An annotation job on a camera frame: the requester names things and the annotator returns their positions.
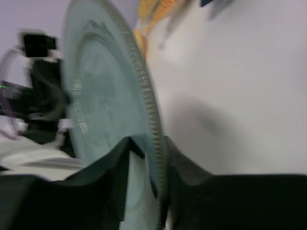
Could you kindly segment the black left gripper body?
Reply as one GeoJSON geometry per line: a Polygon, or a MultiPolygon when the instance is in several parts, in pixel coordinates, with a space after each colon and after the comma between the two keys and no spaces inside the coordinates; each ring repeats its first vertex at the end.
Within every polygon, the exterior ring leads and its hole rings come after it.
{"type": "Polygon", "coordinates": [[[7,83],[7,117],[15,136],[38,144],[56,139],[70,100],[61,86],[61,59],[36,60],[27,71],[30,86],[7,83]]]}

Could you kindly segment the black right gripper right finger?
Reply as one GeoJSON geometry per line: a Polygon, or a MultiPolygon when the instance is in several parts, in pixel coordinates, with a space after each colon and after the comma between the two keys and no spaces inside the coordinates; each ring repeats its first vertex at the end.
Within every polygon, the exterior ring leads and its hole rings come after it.
{"type": "Polygon", "coordinates": [[[214,175],[182,154],[170,138],[166,142],[171,229],[306,229],[305,175],[214,175]]]}

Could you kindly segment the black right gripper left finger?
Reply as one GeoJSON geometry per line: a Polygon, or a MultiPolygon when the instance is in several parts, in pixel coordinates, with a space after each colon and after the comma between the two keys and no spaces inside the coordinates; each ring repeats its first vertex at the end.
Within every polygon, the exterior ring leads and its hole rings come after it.
{"type": "Polygon", "coordinates": [[[131,138],[65,180],[35,175],[0,178],[3,230],[117,230],[124,219],[130,153],[144,158],[131,138]]]}

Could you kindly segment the teal round ceramic plate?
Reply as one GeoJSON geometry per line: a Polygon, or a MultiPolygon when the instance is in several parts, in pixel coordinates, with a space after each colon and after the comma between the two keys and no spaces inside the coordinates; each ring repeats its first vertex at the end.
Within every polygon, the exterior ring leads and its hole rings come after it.
{"type": "Polygon", "coordinates": [[[133,32],[107,0],[73,0],[67,10],[62,83],[77,157],[84,165],[106,156],[124,137],[129,153],[122,230],[162,230],[167,217],[167,160],[159,107],[133,32]]]}

